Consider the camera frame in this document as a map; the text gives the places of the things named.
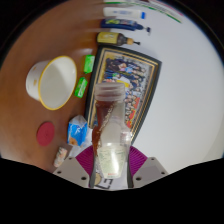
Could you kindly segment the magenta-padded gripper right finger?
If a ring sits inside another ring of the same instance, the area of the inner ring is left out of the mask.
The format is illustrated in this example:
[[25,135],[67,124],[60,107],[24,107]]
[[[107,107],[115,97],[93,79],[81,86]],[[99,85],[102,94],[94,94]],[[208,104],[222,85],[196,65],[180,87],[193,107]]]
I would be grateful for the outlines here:
[[147,157],[131,146],[127,165],[129,188],[140,188],[168,175],[168,172],[155,157]]

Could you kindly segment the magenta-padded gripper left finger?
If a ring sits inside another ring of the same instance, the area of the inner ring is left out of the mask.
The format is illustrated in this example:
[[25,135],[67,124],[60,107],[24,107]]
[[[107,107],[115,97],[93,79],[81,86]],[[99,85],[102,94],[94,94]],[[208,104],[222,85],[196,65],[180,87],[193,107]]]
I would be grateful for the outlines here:
[[76,157],[67,157],[54,174],[84,188],[93,188],[95,183],[95,156],[89,146]]

